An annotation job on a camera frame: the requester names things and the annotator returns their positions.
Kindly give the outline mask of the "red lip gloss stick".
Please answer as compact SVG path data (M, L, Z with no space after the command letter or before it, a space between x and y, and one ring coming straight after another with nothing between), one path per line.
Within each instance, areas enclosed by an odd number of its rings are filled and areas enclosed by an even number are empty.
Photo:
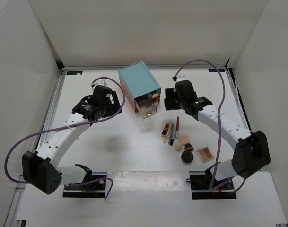
M180 117L177 116L177 118L176 118L176 128L175 128L175 131L176 131L176 132L179 131L179 123L180 123Z

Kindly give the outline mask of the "teal and orange drawer box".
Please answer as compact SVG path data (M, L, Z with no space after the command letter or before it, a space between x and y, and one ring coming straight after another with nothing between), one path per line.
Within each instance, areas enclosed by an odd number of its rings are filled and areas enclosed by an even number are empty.
M118 70L119 82L135 113L139 113L135 102L148 101L147 93L158 91L160 96L150 99L157 105L160 103L161 86L143 61Z

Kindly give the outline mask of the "gold black lipstick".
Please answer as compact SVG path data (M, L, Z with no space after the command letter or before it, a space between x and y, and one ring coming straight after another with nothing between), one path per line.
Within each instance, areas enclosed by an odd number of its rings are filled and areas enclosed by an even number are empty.
M161 132L161 137L165 138L166 135L167 135L167 132L169 130L169 127L170 127L170 124L169 123L166 123L163 127L163 130Z

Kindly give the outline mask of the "peach makeup sponge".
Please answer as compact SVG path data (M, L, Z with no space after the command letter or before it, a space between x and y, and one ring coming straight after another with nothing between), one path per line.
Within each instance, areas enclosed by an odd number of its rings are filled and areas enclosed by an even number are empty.
M181 151L182 146L190 142L190 138L187 135L180 135L177 142L174 144L174 149L176 151Z

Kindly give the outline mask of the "black round jar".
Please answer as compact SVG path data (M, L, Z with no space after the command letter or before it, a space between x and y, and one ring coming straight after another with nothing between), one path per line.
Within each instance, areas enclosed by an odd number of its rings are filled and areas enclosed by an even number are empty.
M191 151L184 151L181 154L181 161L184 164L190 164L194 160L194 155Z

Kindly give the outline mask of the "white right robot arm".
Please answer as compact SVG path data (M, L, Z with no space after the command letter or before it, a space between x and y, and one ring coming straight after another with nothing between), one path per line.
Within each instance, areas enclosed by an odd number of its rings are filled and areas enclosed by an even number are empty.
M187 115L210 127L233 149L232 159L216 161L205 171L205 184L210 189L218 188L235 176L247 179L271 162L266 135L243 128L222 115L210 100L197 96L189 80L165 89L164 104L166 110L183 109Z

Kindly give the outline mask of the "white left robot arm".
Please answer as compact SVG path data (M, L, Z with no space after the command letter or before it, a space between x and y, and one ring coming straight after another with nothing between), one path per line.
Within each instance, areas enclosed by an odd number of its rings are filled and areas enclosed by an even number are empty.
M120 112L117 94L104 80L92 84L93 94L86 96L72 109L63 130L54 135L36 151L22 156L23 178L46 194L60 185L76 184L87 189L92 184L92 171L81 164L60 167L59 162L71 145L93 122Z

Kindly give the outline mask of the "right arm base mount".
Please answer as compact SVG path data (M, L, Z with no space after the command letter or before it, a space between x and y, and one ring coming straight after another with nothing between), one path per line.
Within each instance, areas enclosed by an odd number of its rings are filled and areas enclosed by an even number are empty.
M232 180L215 190L209 188L211 179L205 174L191 174L185 181L191 186L193 200L236 199Z

